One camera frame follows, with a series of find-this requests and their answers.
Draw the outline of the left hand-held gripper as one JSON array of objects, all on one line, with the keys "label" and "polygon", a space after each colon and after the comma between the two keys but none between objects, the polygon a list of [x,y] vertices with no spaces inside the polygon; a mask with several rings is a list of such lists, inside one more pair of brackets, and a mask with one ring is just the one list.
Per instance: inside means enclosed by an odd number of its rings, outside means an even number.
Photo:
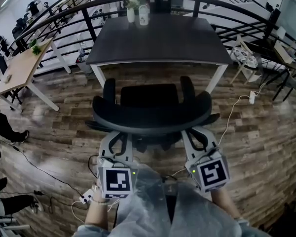
[{"label": "left hand-held gripper", "polygon": [[138,169],[133,165],[130,134],[111,132],[101,142],[97,176],[104,199],[124,199],[133,193]]}]

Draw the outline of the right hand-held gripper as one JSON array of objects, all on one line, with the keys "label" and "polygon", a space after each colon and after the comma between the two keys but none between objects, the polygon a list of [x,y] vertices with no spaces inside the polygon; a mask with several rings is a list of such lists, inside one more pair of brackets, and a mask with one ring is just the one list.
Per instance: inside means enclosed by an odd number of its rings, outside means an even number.
[{"label": "right hand-held gripper", "polygon": [[226,157],[214,134],[200,126],[181,132],[185,152],[185,168],[197,187],[203,192],[209,192],[223,187],[230,174]]}]

